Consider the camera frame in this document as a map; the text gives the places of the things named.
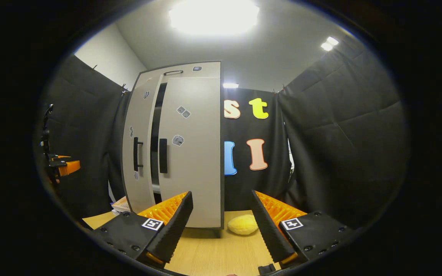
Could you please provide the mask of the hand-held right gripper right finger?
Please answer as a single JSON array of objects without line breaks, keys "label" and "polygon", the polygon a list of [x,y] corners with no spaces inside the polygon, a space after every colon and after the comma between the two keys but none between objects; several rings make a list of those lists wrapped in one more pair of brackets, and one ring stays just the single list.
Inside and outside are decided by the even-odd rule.
[{"label": "hand-held right gripper right finger", "polygon": [[321,258],[346,245],[355,229],[321,212],[306,213],[253,190],[251,211],[273,262],[282,269]]}]

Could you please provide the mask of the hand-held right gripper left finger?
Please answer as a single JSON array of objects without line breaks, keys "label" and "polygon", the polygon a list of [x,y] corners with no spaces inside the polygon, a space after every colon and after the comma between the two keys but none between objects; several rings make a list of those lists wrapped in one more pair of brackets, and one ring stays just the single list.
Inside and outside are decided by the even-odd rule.
[{"label": "hand-held right gripper left finger", "polygon": [[139,214],[122,212],[92,233],[123,255],[163,269],[171,261],[192,211],[193,196],[188,191]]}]

